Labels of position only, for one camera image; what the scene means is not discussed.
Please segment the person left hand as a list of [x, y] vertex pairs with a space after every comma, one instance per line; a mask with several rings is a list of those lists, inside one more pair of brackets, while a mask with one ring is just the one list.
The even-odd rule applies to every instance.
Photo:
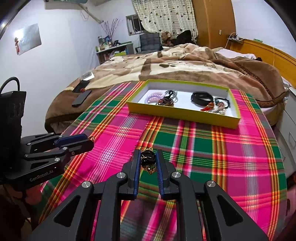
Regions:
[[16, 191], [10, 185], [1, 185], [1, 196], [4, 197], [17, 212], [30, 222], [37, 222], [38, 207], [41, 202], [42, 185], [29, 188], [23, 191]]

